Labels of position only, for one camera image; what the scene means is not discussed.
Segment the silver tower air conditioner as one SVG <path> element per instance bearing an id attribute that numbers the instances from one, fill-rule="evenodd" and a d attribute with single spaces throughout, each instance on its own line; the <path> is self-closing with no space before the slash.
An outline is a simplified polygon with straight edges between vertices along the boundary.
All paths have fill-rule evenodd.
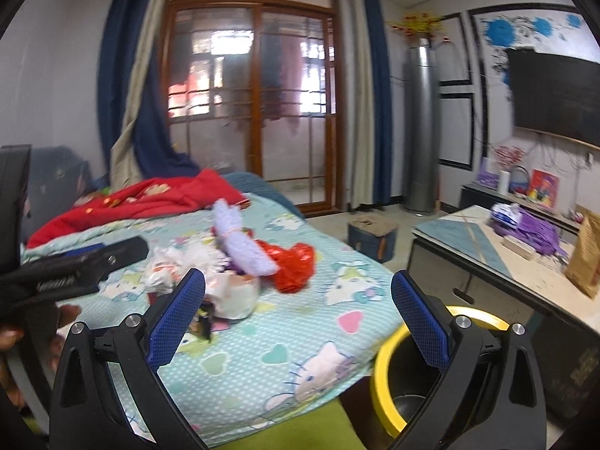
<path id="1" fill-rule="evenodd" d="M 404 72 L 404 207 L 415 215 L 432 215 L 440 159 L 440 82 L 433 51 L 424 37 L 411 44 Z"/>

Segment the white blue tissue pack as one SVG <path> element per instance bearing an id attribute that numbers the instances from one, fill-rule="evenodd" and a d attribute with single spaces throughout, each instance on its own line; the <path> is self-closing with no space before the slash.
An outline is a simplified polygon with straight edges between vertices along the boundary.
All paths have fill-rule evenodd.
<path id="1" fill-rule="evenodd" d="M 509 229 L 517 229 L 522 219 L 520 205 L 517 203 L 496 203 L 490 209 L 490 218 L 493 222 Z"/>

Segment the blue storage stool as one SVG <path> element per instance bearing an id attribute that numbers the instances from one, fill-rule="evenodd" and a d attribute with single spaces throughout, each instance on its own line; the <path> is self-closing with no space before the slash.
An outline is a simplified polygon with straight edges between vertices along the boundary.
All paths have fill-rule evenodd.
<path id="1" fill-rule="evenodd" d="M 349 246 L 379 263 L 395 256 L 397 234 L 397 224 L 379 213 L 356 213 L 348 222 Z"/>

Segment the white paper trash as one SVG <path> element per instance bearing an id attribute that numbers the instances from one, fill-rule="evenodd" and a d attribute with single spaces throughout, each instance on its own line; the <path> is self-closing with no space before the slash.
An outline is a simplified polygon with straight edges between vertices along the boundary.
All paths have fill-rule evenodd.
<path id="1" fill-rule="evenodd" d="M 237 321 L 252 314 L 260 298 L 260 280 L 236 269 L 222 250 L 204 239 L 192 239 L 182 247 L 154 248 L 143 283 L 148 293 L 166 295 L 191 269 L 203 274 L 204 298 L 214 305 L 217 318 Z"/>

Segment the colourful framed picture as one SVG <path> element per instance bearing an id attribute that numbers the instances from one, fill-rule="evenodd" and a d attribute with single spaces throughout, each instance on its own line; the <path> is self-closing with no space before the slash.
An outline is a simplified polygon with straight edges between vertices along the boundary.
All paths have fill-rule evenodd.
<path id="1" fill-rule="evenodd" d="M 544 208 L 553 209 L 556 205 L 560 178 L 553 174 L 534 169 L 529 183 L 527 198 Z"/>

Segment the blue beige right curtain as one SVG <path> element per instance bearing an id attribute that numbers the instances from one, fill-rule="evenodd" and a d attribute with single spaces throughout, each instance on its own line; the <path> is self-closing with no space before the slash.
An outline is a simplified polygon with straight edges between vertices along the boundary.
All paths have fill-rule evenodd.
<path id="1" fill-rule="evenodd" d="M 394 115 L 390 53 L 381 0 L 337 0 L 342 20 L 345 134 L 350 208 L 392 198 Z"/>

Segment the red plastic bag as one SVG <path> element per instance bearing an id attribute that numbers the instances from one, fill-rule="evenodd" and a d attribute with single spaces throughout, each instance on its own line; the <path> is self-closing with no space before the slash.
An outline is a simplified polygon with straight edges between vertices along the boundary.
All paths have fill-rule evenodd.
<path id="1" fill-rule="evenodd" d="M 302 291 L 315 272 L 315 251 L 305 243 L 296 243 L 286 249 L 257 240 L 256 243 L 270 257 L 279 270 L 270 280 L 279 293 L 292 295 Z"/>

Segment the Hello Kitty bed sheet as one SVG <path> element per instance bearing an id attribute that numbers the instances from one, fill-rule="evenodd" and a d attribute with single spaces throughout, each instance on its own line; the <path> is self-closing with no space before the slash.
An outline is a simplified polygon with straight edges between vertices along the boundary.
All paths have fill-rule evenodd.
<path id="1" fill-rule="evenodd" d="M 315 272 L 296 294 L 261 285 L 257 306 L 238 322 L 217 321 L 211 340 L 184 335 L 159 376 L 194 431 L 208 447 L 248 437 L 321 407 L 370 372 L 378 349 L 401 324 L 390 297 L 387 267 L 313 228 L 284 206 L 249 194 L 243 225 L 253 236 L 284 248 L 307 244 Z M 97 243 L 142 236 L 147 259 L 113 272 L 100 292 L 73 303 L 90 328 L 116 325 L 149 307 L 144 267 L 153 248 L 181 250 L 214 244 L 209 210 L 126 219 L 21 250 L 22 260 Z"/>

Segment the white foam net bundle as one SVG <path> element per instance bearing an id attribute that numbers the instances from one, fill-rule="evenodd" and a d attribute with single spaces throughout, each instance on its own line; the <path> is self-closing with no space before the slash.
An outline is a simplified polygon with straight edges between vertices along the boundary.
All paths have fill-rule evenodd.
<path id="1" fill-rule="evenodd" d="M 211 209 L 214 230 L 233 263 L 246 274 L 266 278 L 279 271 L 277 263 L 243 229 L 240 208 L 220 198 Z"/>

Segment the purple bag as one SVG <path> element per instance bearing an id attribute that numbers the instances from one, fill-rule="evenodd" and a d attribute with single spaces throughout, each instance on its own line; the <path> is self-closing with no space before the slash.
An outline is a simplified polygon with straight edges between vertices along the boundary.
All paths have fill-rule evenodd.
<path id="1" fill-rule="evenodd" d="M 522 213 L 522 219 L 517 229 L 506 228 L 493 222 L 490 218 L 493 231 L 501 237 L 514 236 L 533 247 L 538 254 L 567 257 L 567 252 L 560 247 L 560 236 L 558 236 L 558 232 L 553 225 L 550 225 L 544 219 L 531 215 L 522 208 L 520 208 L 520 212 Z"/>

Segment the red blanket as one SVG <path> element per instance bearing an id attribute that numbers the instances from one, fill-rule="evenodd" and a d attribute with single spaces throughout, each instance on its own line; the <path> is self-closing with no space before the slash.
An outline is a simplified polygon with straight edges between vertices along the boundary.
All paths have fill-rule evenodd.
<path id="1" fill-rule="evenodd" d="M 73 207 L 43 225 L 27 241 L 33 249 L 59 237 L 126 219 L 162 218 L 207 209 L 223 199 L 244 208 L 248 199 L 213 169 L 194 177 L 153 178 Z"/>

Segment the brown paper bag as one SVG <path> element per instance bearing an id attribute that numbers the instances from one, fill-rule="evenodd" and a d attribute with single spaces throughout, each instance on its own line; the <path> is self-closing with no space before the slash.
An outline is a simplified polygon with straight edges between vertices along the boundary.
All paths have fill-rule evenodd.
<path id="1" fill-rule="evenodd" d="M 584 216 L 577 244 L 564 271 L 565 277 L 590 299 L 599 293 L 600 217 L 587 212 Z"/>

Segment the black tv cabinet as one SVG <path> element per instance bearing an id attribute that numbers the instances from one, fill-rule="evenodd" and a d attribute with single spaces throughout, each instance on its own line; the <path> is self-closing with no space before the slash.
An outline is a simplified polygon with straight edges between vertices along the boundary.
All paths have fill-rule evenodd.
<path id="1" fill-rule="evenodd" d="M 549 222 L 549 224 L 554 225 L 562 234 L 569 233 L 576 237 L 580 232 L 581 225 L 579 223 L 568 219 L 561 213 L 557 213 L 551 209 L 534 204 L 533 202 L 517 197 L 514 194 L 507 193 L 503 195 L 493 189 L 481 186 L 475 182 L 464 185 L 460 191 L 460 209 L 464 209 L 473 205 L 490 209 L 496 203 L 518 204 L 520 205 L 520 208 L 524 209 L 526 212 L 529 212 L 530 215 L 536 216 L 536 218 L 544 219 L 546 222 Z"/>

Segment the yellow rimmed black trash bin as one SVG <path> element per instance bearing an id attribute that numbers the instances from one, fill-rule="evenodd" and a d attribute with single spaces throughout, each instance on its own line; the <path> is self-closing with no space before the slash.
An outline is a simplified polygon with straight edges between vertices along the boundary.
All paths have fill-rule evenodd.
<path id="1" fill-rule="evenodd" d="M 426 364 L 405 322 L 375 358 L 370 392 L 387 448 L 490 448 L 501 432 L 516 366 L 510 324 L 475 308 L 445 309 L 451 353 L 444 371 Z"/>

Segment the white vase with red flowers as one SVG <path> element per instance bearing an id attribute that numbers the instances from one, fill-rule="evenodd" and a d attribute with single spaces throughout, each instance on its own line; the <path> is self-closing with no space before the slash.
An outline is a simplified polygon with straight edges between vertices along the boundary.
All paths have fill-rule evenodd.
<path id="1" fill-rule="evenodd" d="M 518 146 L 500 145 L 493 149 L 496 166 L 498 166 L 497 192 L 506 195 L 510 187 L 510 170 L 518 166 L 526 152 Z"/>

